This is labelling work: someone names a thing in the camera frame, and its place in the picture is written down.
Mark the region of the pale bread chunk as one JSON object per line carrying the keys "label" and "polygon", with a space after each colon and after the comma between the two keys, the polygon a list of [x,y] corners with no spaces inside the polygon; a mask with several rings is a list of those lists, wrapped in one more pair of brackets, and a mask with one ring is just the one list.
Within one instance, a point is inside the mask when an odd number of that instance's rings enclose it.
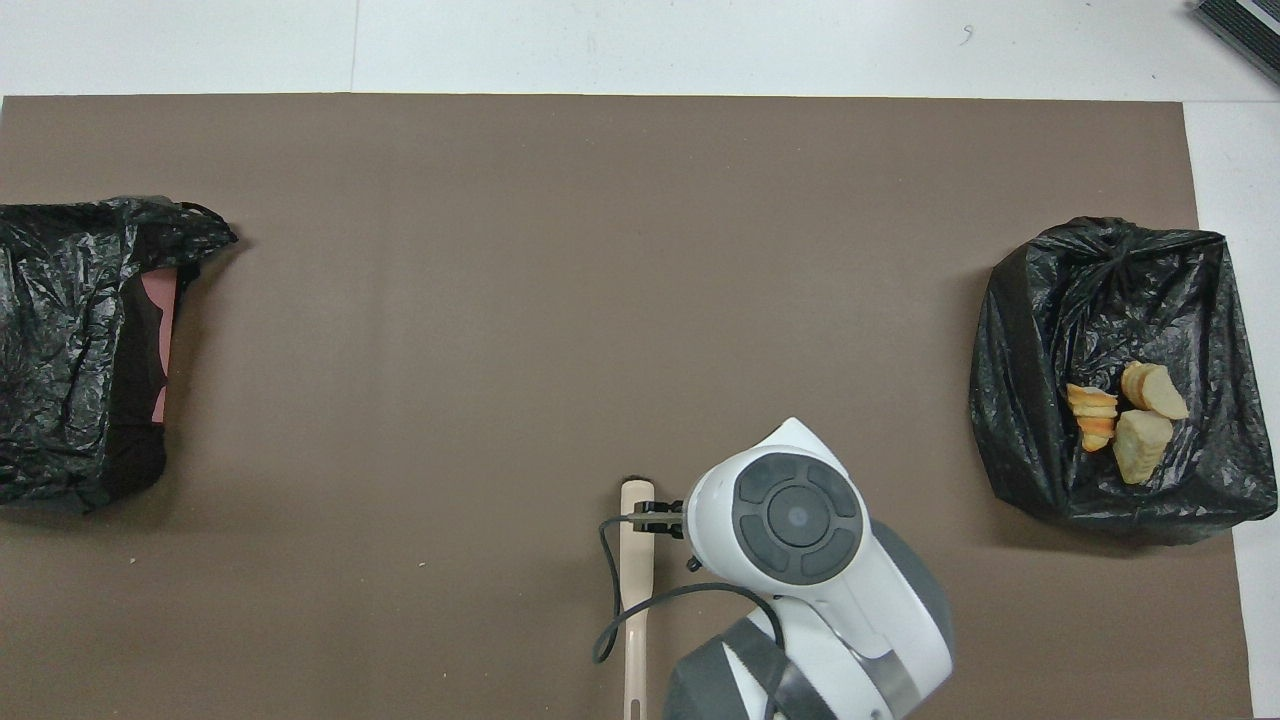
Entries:
{"label": "pale bread chunk", "polygon": [[1135,409],[1156,413],[1170,420],[1183,420],[1190,415],[1187,401],[1162,364],[1126,364],[1121,374],[1121,391]]}
{"label": "pale bread chunk", "polygon": [[1114,438],[1114,456],[1128,486],[1148,482],[1172,439],[1172,421],[1155,411],[1121,413]]}

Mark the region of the brown table mat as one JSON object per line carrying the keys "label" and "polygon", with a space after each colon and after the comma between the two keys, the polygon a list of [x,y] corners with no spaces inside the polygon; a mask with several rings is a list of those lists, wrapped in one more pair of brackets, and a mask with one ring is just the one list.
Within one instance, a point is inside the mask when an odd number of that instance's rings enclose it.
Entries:
{"label": "brown table mat", "polygon": [[1251,715],[1230,536],[992,496],[993,265],[1196,228],[1178,104],[8,97],[0,204],[161,195],[239,242],[186,300],[165,477],[0,510],[0,720],[618,720],[596,539],[797,416],[938,577],[919,720]]}

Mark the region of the beige hand brush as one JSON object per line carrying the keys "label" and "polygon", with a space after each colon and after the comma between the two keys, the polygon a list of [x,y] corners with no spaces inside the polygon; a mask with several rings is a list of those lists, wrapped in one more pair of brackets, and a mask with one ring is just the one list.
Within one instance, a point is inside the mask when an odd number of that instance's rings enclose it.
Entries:
{"label": "beige hand brush", "polygon": [[[621,486],[620,510],[637,511],[641,502],[655,498],[653,482],[630,477]],[[649,600],[654,588],[654,537],[639,530],[636,523],[620,525],[620,594],[623,609]],[[639,612],[623,624],[623,720],[649,719],[649,642],[648,615]]]}

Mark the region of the orange striped croissant toy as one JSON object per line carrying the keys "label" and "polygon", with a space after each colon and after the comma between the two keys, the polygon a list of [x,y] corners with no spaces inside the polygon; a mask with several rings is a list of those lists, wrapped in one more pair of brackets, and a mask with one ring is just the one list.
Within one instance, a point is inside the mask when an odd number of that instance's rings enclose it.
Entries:
{"label": "orange striped croissant toy", "polygon": [[1068,406],[1075,418],[1082,448],[1098,452],[1116,433],[1119,397],[1091,386],[1066,384]]}

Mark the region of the dark striped grey object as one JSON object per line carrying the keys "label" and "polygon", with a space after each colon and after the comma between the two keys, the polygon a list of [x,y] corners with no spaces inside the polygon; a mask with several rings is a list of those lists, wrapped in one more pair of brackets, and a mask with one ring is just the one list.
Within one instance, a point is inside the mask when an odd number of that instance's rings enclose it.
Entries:
{"label": "dark striped grey object", "polygon": [[1198,0],[1190,14],[1280,86],[1280,0]]}

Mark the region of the black trash bag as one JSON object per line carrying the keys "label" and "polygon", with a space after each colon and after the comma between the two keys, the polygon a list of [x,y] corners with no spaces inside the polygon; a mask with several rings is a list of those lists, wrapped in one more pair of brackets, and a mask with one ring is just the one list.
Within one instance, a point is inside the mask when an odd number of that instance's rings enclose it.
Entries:
{"label": "black trash bag", "polygon": [[141,275],[178,290],[237,234],[163,196],[0,205],[0,507],[92,512],[166,466],[155,311]]}
{"label": "black trash bag", "polygon": [[[1114,438],[1087,452],[1066,384],[1119,397],[1132,361],[1165,365],[1190,410],[1152,478],[1123,482]],[[969,413],[995,496],[1043,521],[1192,544],[1280,510],[1228,241],[1076,218],[992,272],[973,348]]]}

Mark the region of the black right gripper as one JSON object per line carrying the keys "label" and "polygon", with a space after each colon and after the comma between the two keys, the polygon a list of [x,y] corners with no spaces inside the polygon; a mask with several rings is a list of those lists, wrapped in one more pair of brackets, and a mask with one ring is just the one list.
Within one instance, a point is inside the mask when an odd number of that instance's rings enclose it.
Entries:
{"label": "black right gripper", "polygon": [[671,502],[640,500],[634,503],[634,530],[654,536],[685,538],[686,507],[682,500]]}

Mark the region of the pink bin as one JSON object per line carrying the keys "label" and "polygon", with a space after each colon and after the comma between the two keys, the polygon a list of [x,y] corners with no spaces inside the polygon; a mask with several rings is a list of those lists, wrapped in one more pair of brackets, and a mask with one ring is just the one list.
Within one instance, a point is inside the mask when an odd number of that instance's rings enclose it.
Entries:
{"label": "pink bin", "polygon": [[178,304],[178,270],[163,268],[141,275],[145,297],[155,311],[155,359],[159,366],[159,389],[154,401],[151,421],[163,424],[166,411],[166,388],[172,357],[172,340]]}

